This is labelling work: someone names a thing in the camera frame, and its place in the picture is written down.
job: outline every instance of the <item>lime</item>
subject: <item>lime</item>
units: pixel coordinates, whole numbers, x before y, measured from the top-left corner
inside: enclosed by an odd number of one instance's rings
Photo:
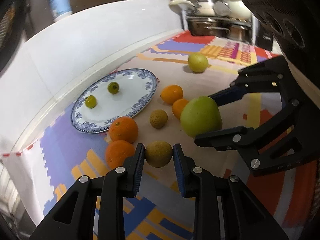
[[[192,53],[188,57],[189,68],[193,72],[202,73],[209,66],[208,59],[201,53]]]
[[[111,94],[116,94],[118,93],[119,91],[119,84],[117,82],[111,82],[109,85],[108,85],[108,91],[111,93]]]
[[[89,95],[84,103],[88,108],[94,108],[97,105],[97,99],[93,95]]]

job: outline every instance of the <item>plate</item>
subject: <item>plate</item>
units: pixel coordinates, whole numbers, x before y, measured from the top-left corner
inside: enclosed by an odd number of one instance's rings
[[[111,82],[119,84],[119,92],[109,93]],[[157,79],[145,69],[132,68],[111,73],[88,87],[75,102],[71,122],[80,132],[107,131],[111,123],[121,116],[133,117],[151,100],[157,88]],[[95,108],[88,108],[84,101],[89,95],[97,99]]]

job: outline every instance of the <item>blue label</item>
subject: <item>blue label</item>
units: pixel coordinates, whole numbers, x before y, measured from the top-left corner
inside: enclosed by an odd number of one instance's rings
[[[66,12],[72,12],[69,0],[49,0],[49,3],[54,19]]]

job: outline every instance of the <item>orange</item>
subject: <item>orange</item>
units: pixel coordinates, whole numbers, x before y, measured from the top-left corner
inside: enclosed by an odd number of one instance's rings
[[[183,98],[183,90],[178,85],[170,85],[161,91],[160,97],[167,104],[173,104],[178,99]]]
[[[188,100],[181,98],[181,99],[175,101],[172,105],[172,113],[179,120],[180,120],[181,112],[187,103],[189,103]]]
[[[106,162],[110,169],[115,169],[123,165],[127,157],[134,155],[135,149],[132,144],[119,140],[108,145],[105,152]]]
[[[124,140],[133,143],[138,137],[138,125],[130,117],[119,117],[110,125],[109,135],[113,142]]]

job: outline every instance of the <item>blue floral pattern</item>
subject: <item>blue floral pattern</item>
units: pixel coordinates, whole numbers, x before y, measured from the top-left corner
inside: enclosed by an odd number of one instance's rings
[[[119,118],[119,117],[120,117],[120,116],[118,115],[118,116],[116,116],[116,117],[114,117],[114,118],[111,118],[111,119],[109,119],[108,121],[105,121],[104,124],[112,124],[112,122],[113,122],[115,119]]]
[[[80,118],[82,118],[82,114],[81,114],[81,112],[77,112],[76,113],[76,119],[80,119]]]
[[[105,82],[108,82],[109,80],[113,80],[116,78],[116,74],[117,73],[110,74],[110,76],[108,75],[108,76],[100,79],[99,81],[105,83]]]
[[[93,91],[95,91],[98,88],[98,85],[95,85],[94,87],[90,88],[89,91],[92,93]]]
[[[118,75],[121,76],[129,76],[134,75],[136,77],[141,78],[145,82],[145,88],[146,88],[146,94],[142,96],[138,102],[133,104],[131,107],[129,107],[124,112],[118,114],[117,116],[114,116],[113,118],[103,121],[103,122],[89,122],[85,119],[85,116],[83,115],[83,112],[81,111],[81,107],[85,101],[85,99],[89,96],[90,93],[95,91],[101,83],[106,83],[110,80],[114,80]],[[151,73],[148,70],[145,69],[139,69],[139,68],[133,68],[133,69],[126,69],[122,71],[118,71],[115,73],[111,73],[94,84],[92,84],[90,87],[88,87],[82,95],[78,98],[78,100],[75,102],[72,111],[71,111],[71,122],[73,126],[79,130],[80,132],[84,133],[99,133],[107,131],[111,125],[111,123],[119,118],[120,116],[128,116],[133,117],[136,115],[139,111],[141,111],[151,100],[154,93],[156,92],[157,88],[157,78],[154,76],[153,73]]]
[[[122,75],[123,76],[130,76],[130,75],[132,75],[132,71],[126,71]]]
[[[145,72],[138,72],[137,76],[140,77],[141,79],[145,79],[148,75]]]
[[[150,89],[152,86],[152,82],[147,82],[146,83],[146,90]]]

